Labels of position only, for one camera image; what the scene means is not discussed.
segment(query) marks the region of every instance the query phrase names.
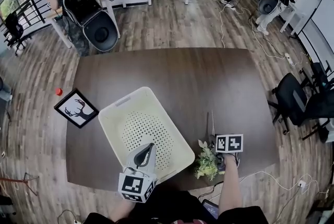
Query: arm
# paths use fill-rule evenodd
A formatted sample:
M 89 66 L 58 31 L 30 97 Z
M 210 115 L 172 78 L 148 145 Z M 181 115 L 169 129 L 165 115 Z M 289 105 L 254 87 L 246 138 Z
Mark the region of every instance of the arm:
M 59 8 L 58 0 L 46 0 L 50 3 L 50 6 L 53 10 L 57 10 Z
M 111 213 L 111 220 L 116 223 L 120 219 L 128 217 L 132 209 L 135 208 L 135 205 L 136 203 L 134 202 L 122 199 Z
M 242 207 L 242 196 L 235 158 L 232 155 L 226 154 L 224 155 L 224 159 L 226 169 L 219 200 L 219 214 L 233 208 Z

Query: power outlet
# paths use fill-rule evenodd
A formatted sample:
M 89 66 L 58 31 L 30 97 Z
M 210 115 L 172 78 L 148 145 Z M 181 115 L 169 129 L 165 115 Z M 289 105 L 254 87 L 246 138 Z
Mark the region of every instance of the power outlet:
M 293 61 L 291 60 L 290 58 L 290 55 L 288 53 L 285 54 L 285 58 L 288 60 L 288 62 L 291 64 L 291 65 L 294 65 Z
M 298 186 L 303 190 L 303 189 L 305 188 L 305 186 L 306 186 L 306 182 L 300 180 L 300 181 L 298 182 Z

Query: black and white marker cube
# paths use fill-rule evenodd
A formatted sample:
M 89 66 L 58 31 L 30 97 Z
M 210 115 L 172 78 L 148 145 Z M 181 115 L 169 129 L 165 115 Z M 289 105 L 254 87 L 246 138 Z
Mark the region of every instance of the black and white marker cube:
M 243 134 L 217 135 L 216 152 L 233 153 L 243 151 Z
M 118 192 L 121 193 L 123 199 L 145 203 L 154 187 L 154 178 L 120 173 Z

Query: black office chair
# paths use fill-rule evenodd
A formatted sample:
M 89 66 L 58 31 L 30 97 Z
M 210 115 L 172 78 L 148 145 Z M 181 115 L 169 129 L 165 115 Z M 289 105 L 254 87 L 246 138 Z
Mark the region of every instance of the black office chair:
M 321 94 L 317 93 L 307 100 L 303 87 L 291 73 L 283 77 L 278 87 L 272 90 L 272 93 L 276 95 L 278 102 L 268 101 L 270 106 L 277 109 L 277 114 L 272 122 L 275 123 L 282 116 L 285 123 L 285 130 L 283 131 L 285 135 L 290 131 L 288 118 L 296 126 L 301 126 L 307 120 L 328 118 L 323 125 L 317 124 L 314 126 L 313 129 L 317 129 L 304 137 L 303 140 L 305 140 L 325 127 L 329 123 L 329 119 L 334 117 L 334 90 Z
M 26 47 L 23 45 L 23 41 L 27 38 L 31 38 L 30 35 L 28 36 L 24 36 L 23 35 L 23 26 L 19 24 L 16 12 L 10 13 L 6 20 L 5 20 L 5 26 L 8 29 L 8 32 L 11 34 L 11 39 L 6 39 L 5 41 L 8 42 L 8 46 L 12 47 L 15 44 L 16 45 L 16 51 L 15 51 L 15 55 L 17 56 L 17 51 L 20 47 L 20 45 L 22 45 L 22 47 L 25 49 Z
M 312 92 L 324 92 L 330 90 L 334 86 L 334 78 L 332 78 L 332 80 L 328 80 L 328 76 L 332 73 L 332 68 L 330 67 L 328 61 L 326 61 L 326 63 L 326 69 L 321 63 L 311 63 L 313 75 L 310 75 L 305 69 L 301 69 L 299 71 L 301 74 L 305 75 L 305 79 L 302 84 L 311 87 Z

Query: green leaves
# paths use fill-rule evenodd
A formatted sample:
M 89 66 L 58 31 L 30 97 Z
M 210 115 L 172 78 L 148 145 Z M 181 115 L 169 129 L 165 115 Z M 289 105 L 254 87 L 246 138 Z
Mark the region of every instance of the green leaves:
M 218 169 L 216 166 L 216 157 L 208 148 L 207 142 L 201 142 L 200 140 L 198 140 L 198 144 L 202 148 L 202 152 L 198 155 L 198 167 L 195 172 L 195 177 L 200 178 L 201 176 L 206 175 L 209 180 L 212 181 L 218 173 Z

